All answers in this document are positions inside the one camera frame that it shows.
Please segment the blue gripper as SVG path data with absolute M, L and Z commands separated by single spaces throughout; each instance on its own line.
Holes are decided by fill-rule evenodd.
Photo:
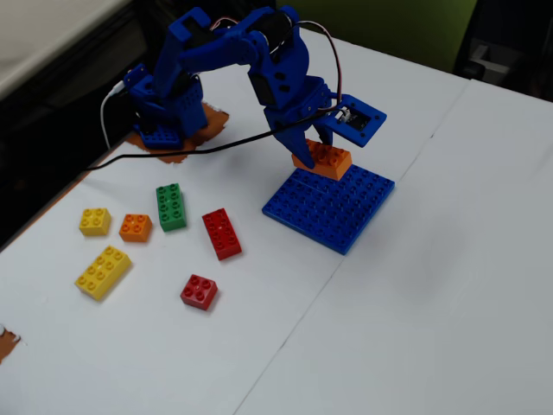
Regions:
M 275 138 L 304 166 L 312 169 L 315 161 L 311 156 L 305 131 L 334 107 L 338 94 L 332 92 L 323 78 L 307 76 L 298 93 L 283 109 L 264 109 L 264 115 Z M 327 127 L 325 118 L 316 122 L 316 131 L 321 142 L 333 145 L 333 132 Z

